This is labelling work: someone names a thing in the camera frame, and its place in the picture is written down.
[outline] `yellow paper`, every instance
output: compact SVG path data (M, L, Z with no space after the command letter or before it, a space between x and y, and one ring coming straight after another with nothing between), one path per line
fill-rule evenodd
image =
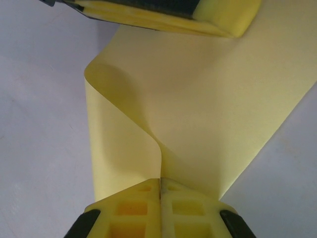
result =
M121 26L89 64L96 200L162 176L221 197L317 75L317 2L264 1L241 39Z

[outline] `black rubber pad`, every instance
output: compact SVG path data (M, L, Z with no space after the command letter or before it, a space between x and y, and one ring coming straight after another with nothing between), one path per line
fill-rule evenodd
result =
M156 11L168 15L180 16L192 19L192 15L200 0L108 0L109 2L118 3Z
M64 238L87 238L99 214L100 210L97 209L81 214Z
M226 224L232 238L256 238L246 222L238 214L228 210L220 211L220 216Z

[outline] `gray background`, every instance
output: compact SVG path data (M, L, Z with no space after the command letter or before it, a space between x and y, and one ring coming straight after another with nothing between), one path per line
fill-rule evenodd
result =
M0 237L61 238L94 201L83 71L117 25L0 0ZM223 197L259 238L317 237L317 85Z

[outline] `white surface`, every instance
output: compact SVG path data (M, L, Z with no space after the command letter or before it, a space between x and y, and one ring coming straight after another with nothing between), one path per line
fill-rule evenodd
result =
M258 238L317 237L317 84L222 201Z
M117 26L0 5L0 237L62 238L94 201L83 71Z
M115 24L1 0L0 237L62 238L94 201L83 71ZM317 237L317 85L225 194L259 238Z

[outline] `yellow paper strip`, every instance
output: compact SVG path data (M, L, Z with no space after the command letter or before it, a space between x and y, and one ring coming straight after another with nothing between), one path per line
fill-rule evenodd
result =
M267 0L241 39L121 26L85 72L96 200L158 178L160 150L222 196L316 81L315 9Z

